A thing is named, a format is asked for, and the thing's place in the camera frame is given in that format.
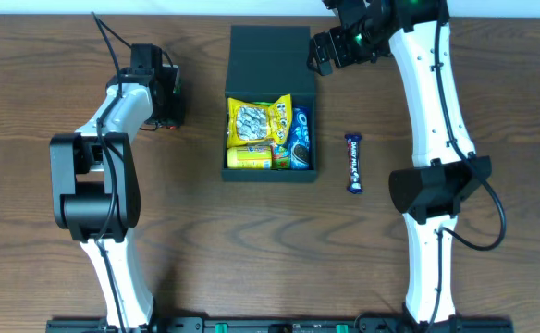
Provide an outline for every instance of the tabletop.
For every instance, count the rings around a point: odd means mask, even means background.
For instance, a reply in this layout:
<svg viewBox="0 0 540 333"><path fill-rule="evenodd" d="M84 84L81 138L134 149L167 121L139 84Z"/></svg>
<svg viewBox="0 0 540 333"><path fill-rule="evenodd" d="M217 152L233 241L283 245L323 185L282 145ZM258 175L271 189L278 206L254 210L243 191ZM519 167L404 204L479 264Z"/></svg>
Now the tabletop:
<svg viewBox="0 0 540 333"><path fill-rule="evenodd" d="M104 16L131 43L154 43L181 68L179 130L140 132L136 227L146 282L163 315L354 317L399 313L408 288L406 227L391 171L411 167L411 127L393 59L317 77L318 179L221 180L224 87L233 24L337 18ZM451 21L463 118L508 216L504 243L454 242L452 294L462 315L509 316L540 331L540 19ZM114 42L120 64L128 49ZM0 331L40 332L53 317L98 317L105 303L87 255L55 224L48 142L88 121L114 68L91 16L0 16ZM346 191L344 134L360 132L364 194ZM477 191L457 231L489 243L495 206Z"/></svg>

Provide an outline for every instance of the cylindrical container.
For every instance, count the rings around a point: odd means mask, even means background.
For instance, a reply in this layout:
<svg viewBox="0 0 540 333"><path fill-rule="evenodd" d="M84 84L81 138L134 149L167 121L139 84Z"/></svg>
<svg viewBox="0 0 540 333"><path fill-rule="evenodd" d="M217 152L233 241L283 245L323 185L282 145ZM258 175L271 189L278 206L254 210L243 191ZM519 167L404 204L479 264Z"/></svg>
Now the cylindrical container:
<svg viewBox="0 0 540 333"><path fill-rule="evenodd" d="M227 167L242 169L270 169L272 150L269 146L242 146L227 149Z"/></svg>

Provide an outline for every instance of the yellow snack bag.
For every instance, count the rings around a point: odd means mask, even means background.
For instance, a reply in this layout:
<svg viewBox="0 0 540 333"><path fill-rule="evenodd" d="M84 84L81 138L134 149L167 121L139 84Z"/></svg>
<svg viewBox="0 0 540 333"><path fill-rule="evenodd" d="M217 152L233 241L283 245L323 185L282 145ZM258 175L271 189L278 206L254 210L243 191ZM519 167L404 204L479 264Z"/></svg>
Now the yellow snack bag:
<svg viewBox="0 0 540 333"><path fill-rule="evenodd" d="M277 144L287 141L292 122L290 95L280 97L274 104L254 105L234 98L228 99L229 122L227 148L263 142Z"/></svg>

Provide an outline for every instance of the gray lid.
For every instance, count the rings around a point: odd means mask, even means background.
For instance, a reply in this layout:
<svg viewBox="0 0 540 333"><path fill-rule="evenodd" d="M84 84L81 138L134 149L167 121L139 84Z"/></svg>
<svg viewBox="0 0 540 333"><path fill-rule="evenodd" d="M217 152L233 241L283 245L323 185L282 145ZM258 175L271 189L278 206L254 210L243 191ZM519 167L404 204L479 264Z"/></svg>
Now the gray lid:
<svg viewBox="0 0 540 333"><path fill-rule="evenodd" d="M226 94L313 94L309 27L231 27Z"/></svg>

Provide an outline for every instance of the box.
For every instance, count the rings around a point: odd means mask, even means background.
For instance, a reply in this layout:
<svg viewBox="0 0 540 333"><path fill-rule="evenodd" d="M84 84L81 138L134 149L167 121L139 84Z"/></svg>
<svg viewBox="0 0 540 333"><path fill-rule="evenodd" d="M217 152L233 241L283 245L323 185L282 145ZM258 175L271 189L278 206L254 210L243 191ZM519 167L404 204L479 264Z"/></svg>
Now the box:
<svg viewBox="0 0 540 333"><path fill-rule="evenodd" d="M231 27L231 49L225 103L275 102L289 94L293 105L307 106L310 140L309 170L238 170L227 168L227 123L223 145L224 181L313 182L317 178L315 142L315 76L307 68L309 27Z"/></svg>

